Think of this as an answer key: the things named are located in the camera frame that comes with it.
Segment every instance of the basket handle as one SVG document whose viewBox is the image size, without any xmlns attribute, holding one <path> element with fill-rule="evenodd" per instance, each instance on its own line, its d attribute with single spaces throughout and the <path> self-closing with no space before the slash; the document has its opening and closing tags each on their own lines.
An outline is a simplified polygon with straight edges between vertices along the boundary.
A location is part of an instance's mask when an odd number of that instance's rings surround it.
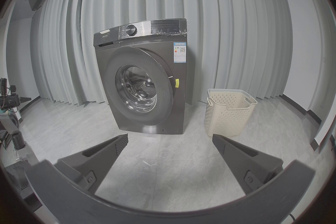
<svg viewBox="0 0 336 224">
<path fill-rule="evenodd" d="M 246 97 L 245 97 L 245 101 L 246 101 L 249 105 L 252 104 L 251 101 L 250 101 L 249 99 L 247 99 Z"/>
<path fill-rule="evenodd" d="M 210 105 L 210 106 L 212 106 L 212 102 L 210 101 L 210 99 L 207 97 L 207 101 L 208 101 L 208 104 Z"/>
</svg>

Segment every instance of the white curtain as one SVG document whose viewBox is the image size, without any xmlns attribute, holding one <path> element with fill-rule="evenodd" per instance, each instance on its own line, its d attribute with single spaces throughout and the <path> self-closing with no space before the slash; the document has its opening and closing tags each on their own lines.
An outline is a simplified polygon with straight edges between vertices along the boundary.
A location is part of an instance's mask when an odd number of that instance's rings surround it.
<svg viewBox="0 0 336 224">
<path fill-rule="evenodd" d="M 106 101 L 93 34 L 127 23 L 186 18 L 187 102 L 209 88 L 254 97 L 283 93 L 292 54 L 287 0 L 46 0 L 31 25 L 31 57 L 41 97 Z"/>
</svg>

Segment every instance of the door glass window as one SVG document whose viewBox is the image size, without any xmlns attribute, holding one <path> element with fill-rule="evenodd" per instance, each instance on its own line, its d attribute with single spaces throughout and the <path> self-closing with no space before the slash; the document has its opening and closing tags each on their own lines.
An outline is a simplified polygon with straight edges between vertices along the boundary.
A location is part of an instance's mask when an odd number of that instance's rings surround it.
<svg viewBox="0 0 336 224">
<path fill-rule="evenodd" d="M 124 65 L 115 76 L 120 98 L 130 109 L 146 113 L 156 105 L 155 85 L 150 76 L 134 65 Z"/>
</svg>

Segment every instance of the camera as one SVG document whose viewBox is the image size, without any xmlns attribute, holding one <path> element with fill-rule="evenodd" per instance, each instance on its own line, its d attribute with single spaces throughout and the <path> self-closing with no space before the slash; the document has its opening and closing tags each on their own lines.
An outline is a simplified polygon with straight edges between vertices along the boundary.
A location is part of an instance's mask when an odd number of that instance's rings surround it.
<svg viewBox="0 0 336 224">
<path fill-rule="evenodd" d="M 10 95 L 7 92 L 7 79 L 0 79 L 0 109 L 7 110 L 18 107 L 21 103 L 30 101 L 31 98 L 19 97 L 16 92 L 15 85 L 11 85 L 9 88 Z"/>
</svg>

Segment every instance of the black cylinder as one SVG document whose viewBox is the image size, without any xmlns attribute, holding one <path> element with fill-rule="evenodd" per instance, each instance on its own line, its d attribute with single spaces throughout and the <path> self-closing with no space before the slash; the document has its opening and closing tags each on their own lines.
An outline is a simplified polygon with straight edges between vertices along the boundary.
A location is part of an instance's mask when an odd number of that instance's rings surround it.
<svg viewBox="0 0 336 224">
<path fill-rule="evenodd" d="M 24 148 L 26 143 L 25 140 L 23 139 L 23 135 L 21 132 L 17 133 L 17 134 L 12 134 L 12 140 L 13 140 L 13 144 L 15 149 L 21 149 Z"/>
</svg>

